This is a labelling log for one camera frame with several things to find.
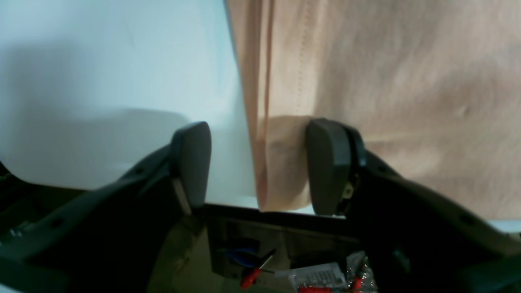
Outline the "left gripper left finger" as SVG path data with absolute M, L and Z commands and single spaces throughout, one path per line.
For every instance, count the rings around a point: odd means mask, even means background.
M 1 245 L 1 286 L 21 293 L 143 293 L 169 230 L 203 208 L 212 136 L 206 122 L 114 183 L 89 191 Z

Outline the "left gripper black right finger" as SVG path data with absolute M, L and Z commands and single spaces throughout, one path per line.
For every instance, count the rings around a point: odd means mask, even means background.
M 306 127 L 311 203 L 344 216 L 381 293 L 519 293 L 520 242 L 402 177 L 360 133 L 328 119 Z

